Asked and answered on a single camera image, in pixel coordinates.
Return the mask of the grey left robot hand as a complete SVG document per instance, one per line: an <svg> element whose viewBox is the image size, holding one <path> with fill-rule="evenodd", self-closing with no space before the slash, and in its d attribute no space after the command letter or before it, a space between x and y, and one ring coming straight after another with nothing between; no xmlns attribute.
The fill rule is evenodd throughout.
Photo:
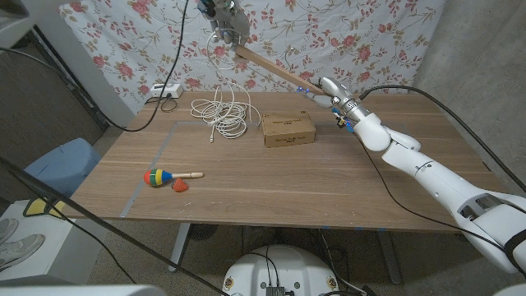
<svg viewBox="0 0 526 296"><path fill-rule="evenodd" d="M210 22L212 42L223 41L232 51L245 45L250 34L250 26L239 1L196 0L196 7Z"/></svg>

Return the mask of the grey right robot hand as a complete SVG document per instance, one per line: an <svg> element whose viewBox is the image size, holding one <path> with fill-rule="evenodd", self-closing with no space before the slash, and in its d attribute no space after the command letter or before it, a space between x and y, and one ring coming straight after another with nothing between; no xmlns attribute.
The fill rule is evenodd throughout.
<svg viewBox="0 0 526 296"><path fill-rule="evenodd" d="M319 85L322 90L321 95L315 95L308 91L306 97L320 107L331 108L334 104L334 98L342 100L352 96L351 92L334 78L321 77Z"/></svg>

